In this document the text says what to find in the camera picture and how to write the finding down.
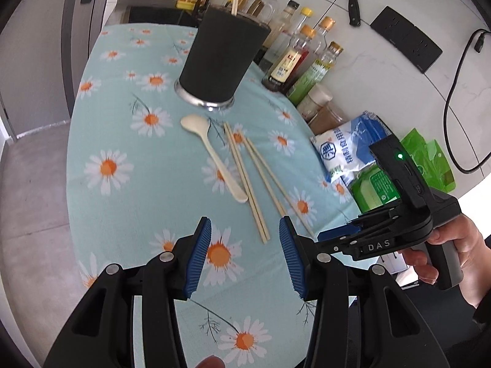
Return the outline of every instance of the power cord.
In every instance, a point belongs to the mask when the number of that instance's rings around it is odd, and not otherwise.
[[[457,72],[455,73],[454,82],[452,84],[452,87],[450,88],[450,92],[448,93],[448,97],[447,97],[447,100],[445,102],[445,109],[443,110],[443,136],[445,137],[445,144],[447,146],[448,154],[450,155],[450,159],[454,163],[455,167],[457,167],[457,169],[459,169],[464,174],[472,174],[475,171],[479,170],[481,167],[483,167],[483,165],[491,157],[491,152],[490,152],[481,162],[479,162],[477,164],[477,166],[473,167],[472,169],[466,170],[460,164],[457,163],[457,160],[455,159],[455,156],[452,153],[452,150],[450,148],[450,143],[448,141],[447,115],[448,115],[448,108],[450,107],[450,100],[452,99],[452,95],[453,95],[455,87],[457,85],[458,75],[460,75],[460,71],[462,69],[462,64],[463,64],[464,59],[466,58],[467,51],[469,50],[469,48],[472,44],[472,41],[474,40],[474,37],[476,37],[476,35],[478,35],[479,33],[481,33],[481,35],[477,39],[477,42],[474,46],[474,50],[478,53],[480,53],[481,50],[483,49],[484,38],[486,37],[486,35],[491,35],[491,32],[487,31],[486,29],[478,29],[474,33],[472,33],[472,36],[470,37],[470,39],[467,42],[467,45],[463,51],[462,58],[461,58],[460,62],[458,63]]]

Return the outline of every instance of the chopsticks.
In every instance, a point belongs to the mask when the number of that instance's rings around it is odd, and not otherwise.
[[[249,179],[249,175],[247,174],[246,167],[244,166],[244,162],[242,161],[242,156],[235,143],[235,138],[232,133],[232,129],[228,123],[224,124],[225,134],[227,135],[228,143],[230,145],[230,151],[232,151],[232,156],[235,160],[235,165],[239,170],[239,175],[241,176],[242,184],[244,185],[245,193],[249,198],[250,208],[252,210],[252,215],[254,216],[254,220],[256,221],[257,229],[259,230],[259,235],[261,235],[261,240],[263,243],[266,243],[271,238],[269,237],[268,228],[264,221],[263,214],[261,209],[259,208],[259,204],[257,203],[256,196],[254,195],[254,191],[252,189],[252,184]]]
[[[259,153],[259,151],[257,150],[256,146],[252,143],[251,140],[249,140],[249,138],[246,139],[246,147],[247,145],[249,145],[252,149],[252,151],[254,152],[254,154],[257,155],[257,157],[259,158],[259,160],[261,161],[261,163],[263,164],[263,166],[266,168],[266,170],[268,171],[269,175],[271,176],[271,178],[273,179],[274,183],[276,184],[276,186],[279,188],[279,190],[281,191],[281,193],[283,194],[283,196],[285,197],[285,199],[288,201],[288,203],[290,204],[290,206],[292,207],[292,209],[294,210],[294,212],[296,213],[296,215],[298,216],[298,218],[300,219],[300,221],[302,222],[303,226],[305,227],[305,229],[308,231],[308,233],[310,234],[310,236],[312,238],[315,238],[315,235],[312,231],[312,229],[310,228],[310,226],[307,224],[307,222],[305,221],[305,219],[303,218],[302,216],[302,213],[300,213],[299,211],[299,208],[298,206],[296,206],[291,200],[290,198],[288,197],[288,194],[286,193],[285,189],[282,187],[281,183],[279,182],[278,178],[276,177],[276,175],[274,175],[273,171],[271,170],[271,168],[269,167],[268,163],[266,162],[266,160],[262,157],[261,153]],[[257,170],[259,171],[259,174],[261,174],[261,169],[259,168],[259,165],[256,164],[256,167],[257,167]],[[266,184],[266,181],[265,178],[263,177],[263,174],[261,174],[261,177],[263,179],[263,181],[265,181],[265,184]],[[266,188],[268,189],[269,191],[269,194],[271,195],[271,198],[273,198],[273,200],[276,199],[276,196],[274,196],[273,194],[273,191],[271,190],[271,187],[268,185],[266,185]],[[278,212],[280,213],[280,215],[283,217],[283,216],[286,216],[286,211],[284,210],[283,206],[281,207],[278,207],[278,205],[276,205],[277,209],[278,209]]]
[[[232,0],[232,15],[237,16],[237,10],[239,9],[239,0]]]

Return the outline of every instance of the stainless steel cup base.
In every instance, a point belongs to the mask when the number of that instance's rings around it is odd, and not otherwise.
[[[195,97],[194,95],[191,95],[190,93],[188,93],[183,88],[183,86],[181,86],[181,83],[179,83],[179,79],[177,79],[174,83],[174,90],[175,90],[176,94],[178,96],[180,96],[186,102],[190,103],[191,105],[206,108],[210,112],[211,111],[219,111],[222,109],[228,109],[234,104],[234,97],[230,98],[229,100],[227,100],[225,102],[203,101],[202,99],[199,99],[199,98]]]

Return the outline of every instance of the black wall socket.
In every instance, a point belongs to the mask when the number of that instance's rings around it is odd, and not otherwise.
[[[375,18],[371,27],[401,51],[421,73],[426,72],[443,52],[426,34],[389,6]]]

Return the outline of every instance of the table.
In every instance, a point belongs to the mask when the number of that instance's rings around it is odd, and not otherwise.
[[[255,64],[227,111],[210,113],[175,94],[172,85],[196,31],[115,25],[104,28],[94,46],[75,103],[67,158],[70,228],[80,274],[90,286],[108,263],[146,264],[208,216],[212,244],[194,302],[176,302],[188,366],[212,354],[229,366],[294,366],[305,357],[315,305],[305,304],[293,290],[278,239],[280,216],[238,130],[269,162],[315,233],[344,225],[359,210],[343,183],[324,180],[310,129],[286,98],[260,84]],[[267,244],[249,205],[232,198],[199,138],[181,128],[181,117],[191,113],[212,120],[210,141],[237,175],[220,125],[227,121],[234,129],[271,234]],[[297,231],[306,233],[291,209],[289,214]],[[337,257],[361,268],[374,263]],[[137,301],[135,359],[143,366],[139,308]]]

